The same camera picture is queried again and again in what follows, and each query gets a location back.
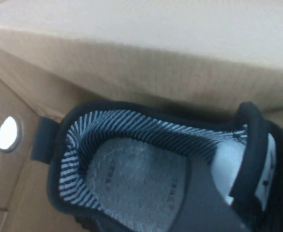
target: black and white striped fabric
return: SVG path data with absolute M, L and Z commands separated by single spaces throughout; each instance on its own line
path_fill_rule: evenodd
M 84 177 L 98 147 L 112 138 L 132 138 L 180 155 L 201 154 L 211 163 L 216 145 L 228 139 L 246 144 L 243 130 L 212 131 L 157 120 L 130 110 L 95 111 L 81 116 L 68 130 L 61 161 L 60 196 L 71 204 L 104 210 Z

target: shoe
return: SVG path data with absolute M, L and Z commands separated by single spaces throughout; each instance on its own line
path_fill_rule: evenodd
M 252 103 L 210 123 L 127 102 L 42 117 L 52 205 L 102 232 L 283 232 L 283 131 Z

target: round hole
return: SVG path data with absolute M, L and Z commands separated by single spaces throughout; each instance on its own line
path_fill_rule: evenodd
M 17 121 L 11 116 L 7 117 L 0 126 L 0 149 L 6 152 L 13 151 L 18 144 L 19 133 Z

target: cardboard box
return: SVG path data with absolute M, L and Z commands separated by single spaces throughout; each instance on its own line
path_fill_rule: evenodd
M 93 99 L 211 117 L 253 101 L 283 127 L 283 2 L 0 0 L 0 125 L 24 133 L 0 152 L 1 231 L 82 231 L 28 154 L 39 116 Z

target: gray insole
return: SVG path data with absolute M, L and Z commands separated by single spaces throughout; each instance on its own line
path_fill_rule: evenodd
M 186 158 L 132 139 L 111 139 L 89 166 L 88 188 L 133 231 L 165 232 L 184 194 Z

